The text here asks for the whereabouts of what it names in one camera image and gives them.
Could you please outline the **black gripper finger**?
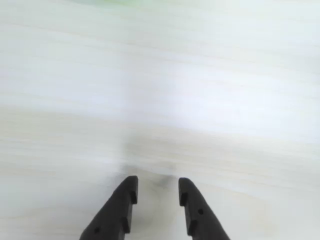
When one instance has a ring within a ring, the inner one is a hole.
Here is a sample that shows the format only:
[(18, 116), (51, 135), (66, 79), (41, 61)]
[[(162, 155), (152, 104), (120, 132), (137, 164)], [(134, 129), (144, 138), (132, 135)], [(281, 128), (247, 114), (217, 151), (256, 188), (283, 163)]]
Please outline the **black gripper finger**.
[(126, 177), (80, 235), (81, 240), (123, 240), (131, 232), (138, 177)]
[(194, 240), (230, 239), (200, 190), (189, 178), (179, 178), (178, 193), (179, 205), (184, 207), (188, 236)]

